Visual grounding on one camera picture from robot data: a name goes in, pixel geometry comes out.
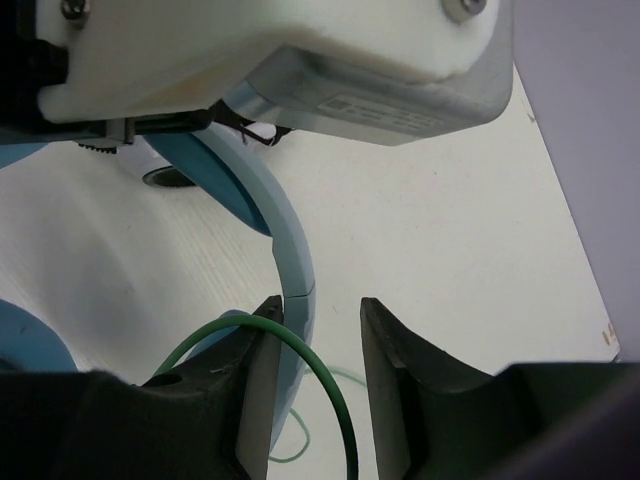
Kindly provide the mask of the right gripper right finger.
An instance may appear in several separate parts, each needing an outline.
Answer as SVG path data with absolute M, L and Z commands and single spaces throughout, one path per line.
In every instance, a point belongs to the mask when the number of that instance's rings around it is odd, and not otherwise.
M 484 373 L 360 307 L 378 474 L 383 479 L 635 479 L 635 363 L 516 363 Z

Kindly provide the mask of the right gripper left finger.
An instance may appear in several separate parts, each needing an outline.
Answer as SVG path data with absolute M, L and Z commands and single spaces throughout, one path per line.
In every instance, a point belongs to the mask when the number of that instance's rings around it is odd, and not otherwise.
M 1 305 L 5 479 L 262 479 L 280 345 L 240 328 L 135 386 L 76 370 L 58 335 Z

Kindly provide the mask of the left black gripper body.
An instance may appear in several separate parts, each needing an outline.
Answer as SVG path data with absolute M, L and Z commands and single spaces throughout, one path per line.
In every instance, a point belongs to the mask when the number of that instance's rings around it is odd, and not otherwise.
M 68 140 L 70 130 L 44 119 L 40 90 L 64 83 L 68 52 L 36 37 L 36 3 L 1 3 L 1 143 Z

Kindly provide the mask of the light blue headphones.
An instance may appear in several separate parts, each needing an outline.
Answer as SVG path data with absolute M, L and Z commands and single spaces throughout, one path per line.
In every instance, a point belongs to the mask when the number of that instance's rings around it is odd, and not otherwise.
M 236 218 L 272 240 L 272 253 L 284 296 L 284 323 L 309 341 L 315 314 L 315 278 L 308 242 L 284 190 L 261 159 L 218 122 L 231 127 L 253 120 L 237 114 L 227 100 L 207 109 L 146 115 L 127 122 L 130 136 L 108 135 L 106 122 L 59 125 L 68 140 L 95 151 L 114 154 L 141 136 L 179 173 L 202 188 Z M 1 164 L 11 165 L 48 143 L 1 143 Z

